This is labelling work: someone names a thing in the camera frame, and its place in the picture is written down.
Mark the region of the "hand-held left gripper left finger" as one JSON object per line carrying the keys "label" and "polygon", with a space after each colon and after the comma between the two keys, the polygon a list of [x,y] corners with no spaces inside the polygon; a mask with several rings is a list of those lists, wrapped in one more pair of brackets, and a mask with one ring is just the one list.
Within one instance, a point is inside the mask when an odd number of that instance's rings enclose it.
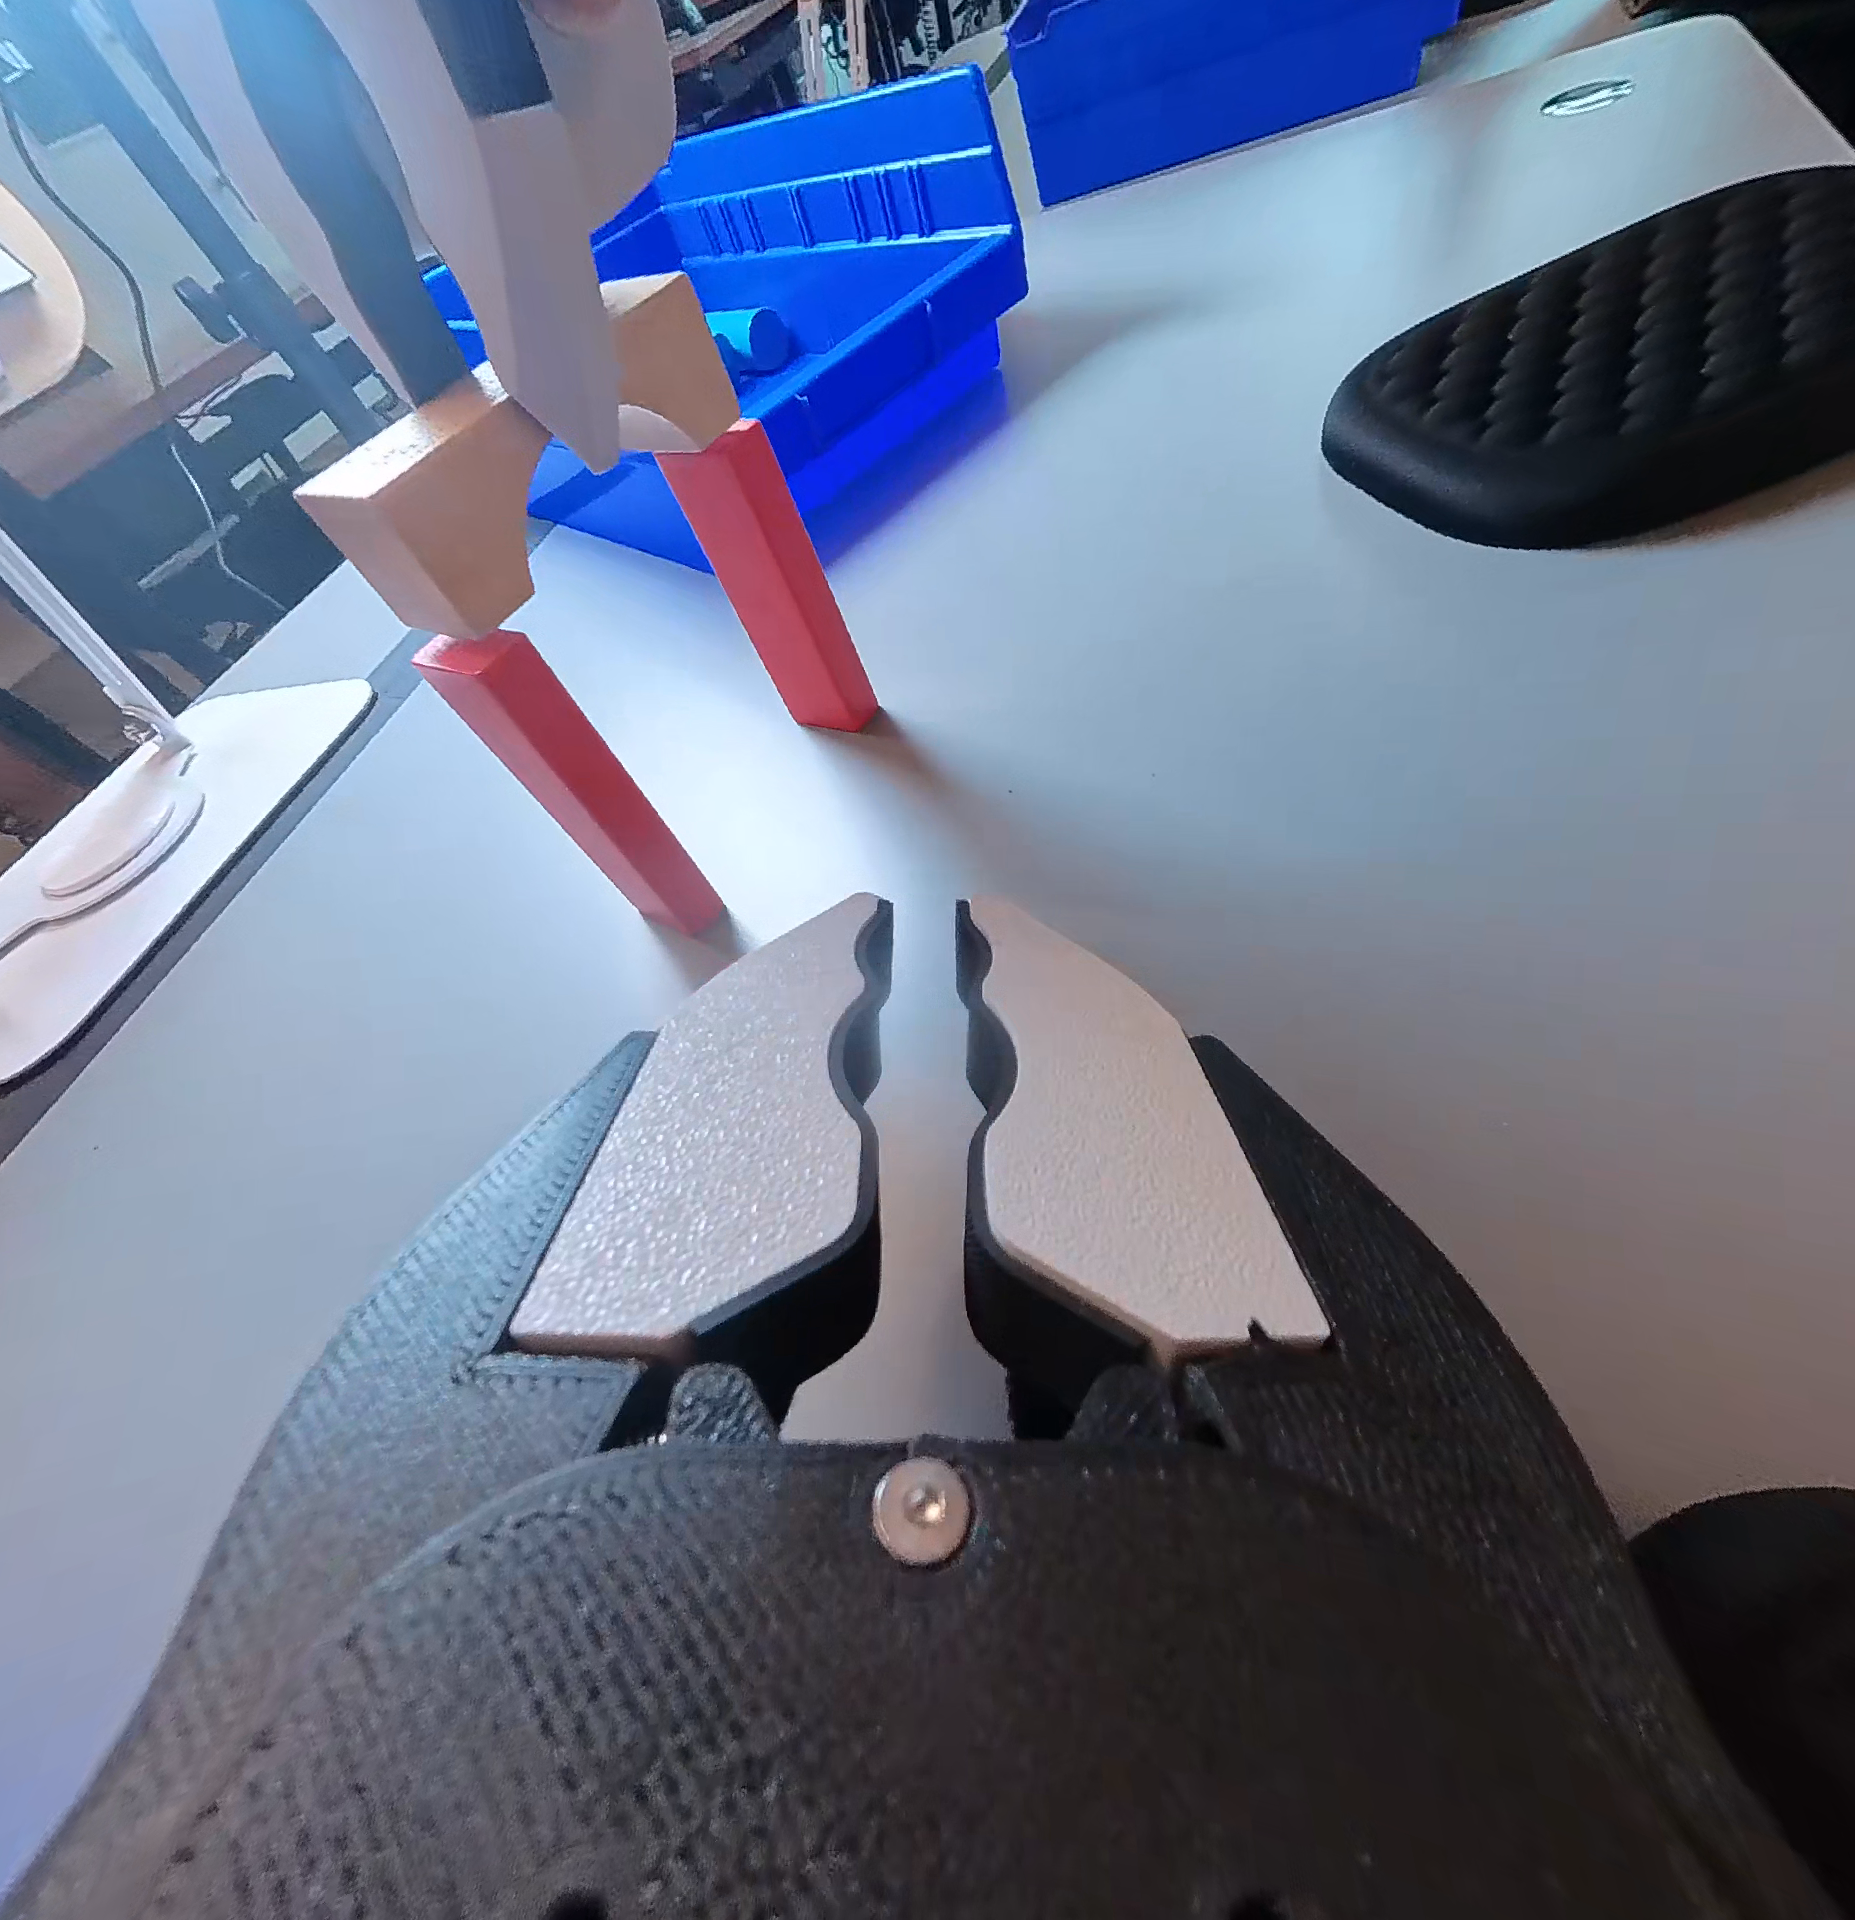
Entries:
{"label": "hand-held left gripper left finger", "polygon": [[519,1309],[539,1358],[846,1358],[876,1308],[891,902],[858,891],[651,1038]]}

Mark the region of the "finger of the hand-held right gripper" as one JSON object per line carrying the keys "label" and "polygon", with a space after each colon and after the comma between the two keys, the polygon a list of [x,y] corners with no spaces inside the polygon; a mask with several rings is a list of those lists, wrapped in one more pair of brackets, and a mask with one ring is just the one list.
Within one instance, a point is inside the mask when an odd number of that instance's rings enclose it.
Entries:
{"label": "finger of the hand-held right gripper", "polygon": [[623,92],[580,113],[559,103],[491,113],[473,125],[499,263],[473,289],[491,364],[588,470],[608,470],[621,355],[601,300],[596,233],[613,220],[676,150],[676,92]]}
{"label": "finger of the hand-held right gripper", "polygon": [[446,398],[465,355],[426,289],[419,213],[336,31],[307,0],[220,0],[217,27],[217,144],[246,205],[413,407]]}

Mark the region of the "white document stand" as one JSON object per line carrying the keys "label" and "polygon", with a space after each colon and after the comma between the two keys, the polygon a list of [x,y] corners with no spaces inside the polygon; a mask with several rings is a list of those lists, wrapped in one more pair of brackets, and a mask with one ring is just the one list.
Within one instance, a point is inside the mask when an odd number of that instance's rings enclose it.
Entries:
{"label": "white document stand", "polygon": [[0,874],[0,1089],[44,1071],[373,707],[366,680],[171,714],[0,528],[0,581],[99,680],[134,754]]}

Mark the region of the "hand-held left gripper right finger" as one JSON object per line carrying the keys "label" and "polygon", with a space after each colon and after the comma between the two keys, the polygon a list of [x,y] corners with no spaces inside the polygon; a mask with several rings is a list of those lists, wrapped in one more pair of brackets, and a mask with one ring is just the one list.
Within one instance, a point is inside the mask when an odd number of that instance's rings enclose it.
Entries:
{"label": "hand-held left gripper right finger", "polygon": [[1322,1308],[1184,1021],[1004,897],[957,903],[971,1011],[971,1321],[1004,1368],[1328,1346]]}

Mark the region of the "blue plastic bin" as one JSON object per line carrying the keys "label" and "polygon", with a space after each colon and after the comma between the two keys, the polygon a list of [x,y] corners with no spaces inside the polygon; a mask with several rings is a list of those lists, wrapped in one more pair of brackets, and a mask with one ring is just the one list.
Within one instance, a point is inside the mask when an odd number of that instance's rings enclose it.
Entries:
{"label": "blue plastic bin", "polygon": [[1029,0],[1008,50],[1038,205],[1390,103],[1460,19],[1460,0]]}
{"label": "blue plastic bin", "polygon": [[733,380],[821,564],[1004,417],[1024,233],[978,66],[685,132],[596,233],[596,271],[688,271],[704,308],[777,308],[798,355]]}

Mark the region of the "natural wood arch block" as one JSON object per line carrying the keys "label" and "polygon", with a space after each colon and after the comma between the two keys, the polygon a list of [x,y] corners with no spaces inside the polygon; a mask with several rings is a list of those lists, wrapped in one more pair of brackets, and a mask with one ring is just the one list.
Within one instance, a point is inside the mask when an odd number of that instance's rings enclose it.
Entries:
{"label": "natural wood arch block", "polygon": [[[685,511],[698,511],[698,492],[726,486],[720,456],[743,425],[707,308],[688,271],[621,279],[601,300],[631,376],[621,425],[685,492]],[[538,593],[525,492],[548,444],[496,364],[479,364],[301,486],[294,505],[408,628],[491,639]]]}

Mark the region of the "red wooden plank block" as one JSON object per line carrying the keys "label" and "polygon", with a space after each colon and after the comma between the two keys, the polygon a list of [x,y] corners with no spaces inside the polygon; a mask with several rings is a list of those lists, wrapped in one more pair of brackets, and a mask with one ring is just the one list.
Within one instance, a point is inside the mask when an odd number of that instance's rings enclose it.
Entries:
{"label": "red wooden plank block", "polygon": [[413,665],[644,919],[688,935],[726,919],[718,886],[533,639],[436,639]]}
{"label": "red wooden plank block", "polygon": [[790,714],[865,732],[876,693],[766,425],[733,420],[704,453],[654,453],[654,465]]}

